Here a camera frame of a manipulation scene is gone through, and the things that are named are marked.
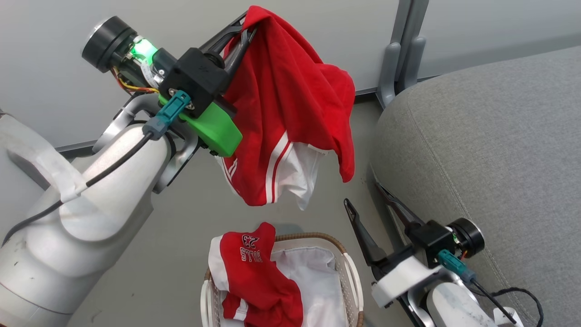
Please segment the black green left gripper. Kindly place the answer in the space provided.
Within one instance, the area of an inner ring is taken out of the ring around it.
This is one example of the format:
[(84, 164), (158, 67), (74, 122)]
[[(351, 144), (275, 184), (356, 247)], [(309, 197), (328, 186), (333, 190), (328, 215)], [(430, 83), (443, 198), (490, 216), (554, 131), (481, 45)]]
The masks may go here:
[[(163, 106), (157, 114), (163, 126), (176, 119), (186, 125), (220, 157), (232, 157), (241, 143), (225, 103), (219, 103), (228, 76), (234, 77), (258, 28), (243, 29), (244, 12), (202, 46), (190, 48), (171, 68), (160, 84)], [(220, 68), (203, 51), (223, 51), (225, 68)]]

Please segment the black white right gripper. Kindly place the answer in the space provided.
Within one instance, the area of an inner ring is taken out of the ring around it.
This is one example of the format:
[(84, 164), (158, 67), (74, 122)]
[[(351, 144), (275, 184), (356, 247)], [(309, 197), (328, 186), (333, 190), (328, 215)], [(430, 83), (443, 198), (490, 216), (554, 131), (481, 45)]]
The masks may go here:
[(364, 260), (376, 279), (371, 286), (372, 297), (378, 306), (385, 307), (438, 273), (438, 253), (455, 252), (457, 244), (451, 228), (435, 221), (425, 223), (379, 182), (375, 186), (411, 241), (403, 249), (387, 255), (366, 230), (348, 198), (343, 205)]

